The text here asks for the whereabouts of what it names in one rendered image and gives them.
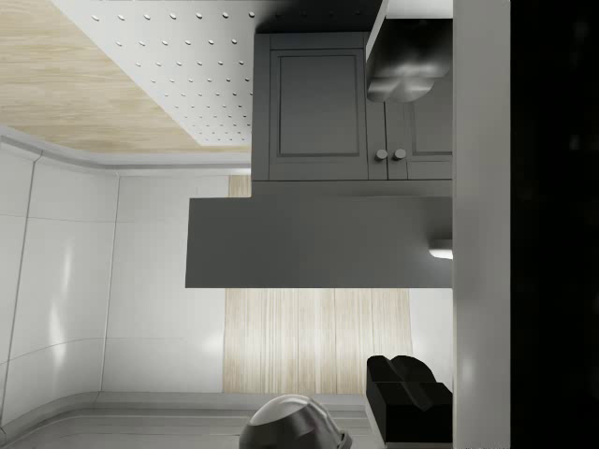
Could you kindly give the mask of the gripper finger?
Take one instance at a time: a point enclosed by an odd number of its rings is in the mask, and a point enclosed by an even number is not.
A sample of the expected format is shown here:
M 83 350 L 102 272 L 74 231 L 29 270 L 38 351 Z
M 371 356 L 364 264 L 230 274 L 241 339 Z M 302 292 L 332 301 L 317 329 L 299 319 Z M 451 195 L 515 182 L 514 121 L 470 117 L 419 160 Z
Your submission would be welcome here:
M 382 0 L 366 43 L 367 97 L 413 102 L 452 66 L 452 0 Z
M 453 394 L 415 357 L 369 357 L 366 399 L 385 444 L 453 442 Z

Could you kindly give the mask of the white cabinet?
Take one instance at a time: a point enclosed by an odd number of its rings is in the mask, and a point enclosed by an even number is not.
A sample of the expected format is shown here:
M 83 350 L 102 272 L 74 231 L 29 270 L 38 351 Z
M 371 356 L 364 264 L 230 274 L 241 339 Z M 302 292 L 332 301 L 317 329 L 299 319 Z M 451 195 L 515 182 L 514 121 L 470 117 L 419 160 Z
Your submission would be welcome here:
M 252 181 L 396 182 L 446 195 L 453 67 L 413 102 L 367 97 L 360 32 L 255 37 Z

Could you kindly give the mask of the white drawer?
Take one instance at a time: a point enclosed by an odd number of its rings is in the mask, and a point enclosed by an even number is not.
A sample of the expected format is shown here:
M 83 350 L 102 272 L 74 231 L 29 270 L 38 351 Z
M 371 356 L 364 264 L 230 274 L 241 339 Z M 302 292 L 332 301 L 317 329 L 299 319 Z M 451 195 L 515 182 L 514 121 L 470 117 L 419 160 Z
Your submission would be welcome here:
M 447 197 L 193 198 L 188 288 L 448 288 Z

